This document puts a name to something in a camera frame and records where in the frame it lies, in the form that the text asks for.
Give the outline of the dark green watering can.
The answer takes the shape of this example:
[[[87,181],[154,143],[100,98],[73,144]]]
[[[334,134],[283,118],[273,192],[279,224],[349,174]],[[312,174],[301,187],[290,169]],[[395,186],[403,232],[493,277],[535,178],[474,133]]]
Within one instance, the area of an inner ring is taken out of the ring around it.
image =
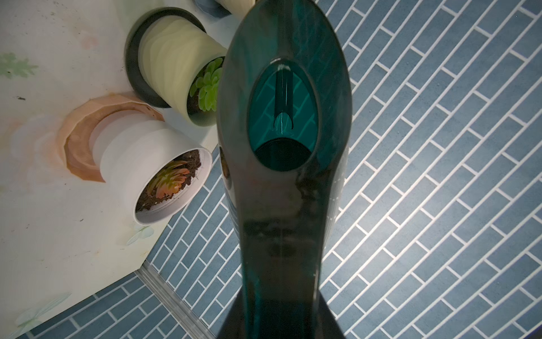
[[[241,289],[220,338],[341,338],[320,292],[344,186],[352,98],[312,1],[257,1],[227,51],[217,128]]]

